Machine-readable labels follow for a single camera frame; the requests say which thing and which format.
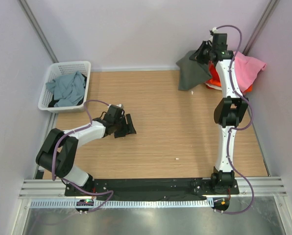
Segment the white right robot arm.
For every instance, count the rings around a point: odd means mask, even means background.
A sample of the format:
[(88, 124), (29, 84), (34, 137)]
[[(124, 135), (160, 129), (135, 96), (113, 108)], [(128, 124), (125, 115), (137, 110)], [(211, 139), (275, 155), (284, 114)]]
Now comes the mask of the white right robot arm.
[(212, 33), (212, 38), (202, 42), (190, 57), (200, 64), (214, 65), (218, 73), (222, 100), (214, 110), (214, 122), (219, 127), (218, 158), (209, 180), (197, 183), (201, 194), (238, 193), (233, 168), (234, 143), (237, 128), (241, 123), (248, 103), (242, 98), (234, 71), (234, 53), (227, 49), (227, 34)]

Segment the dark grey t-shirt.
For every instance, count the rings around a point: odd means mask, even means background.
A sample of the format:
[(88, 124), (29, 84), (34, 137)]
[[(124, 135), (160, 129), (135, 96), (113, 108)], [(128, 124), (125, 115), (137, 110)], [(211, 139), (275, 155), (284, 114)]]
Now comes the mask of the dark grey t-shirt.
[(195, 50), (190, 50), (176, 62), (180, 71), (178, 84), (178, 90), (180, 91), (188, 91), (212, 78), (208, 65), (190, 60), (190, 56), (194, 53)]

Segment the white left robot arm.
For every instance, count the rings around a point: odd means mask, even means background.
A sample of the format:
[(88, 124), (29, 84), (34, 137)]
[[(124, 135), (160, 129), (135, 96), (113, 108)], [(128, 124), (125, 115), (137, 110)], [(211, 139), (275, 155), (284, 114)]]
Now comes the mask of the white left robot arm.
[(130, 134), (136, 134), (131, 114), (126, 114), (121, 105), (109, 105), (106, 112), (90, 118), (88, 124), (65, 131), (50, 130), (36, 156), (36, 164), (87, 196), (94, 189), (94, 179), (74, 163), (77, 149), (110, 135), (122, 138)]

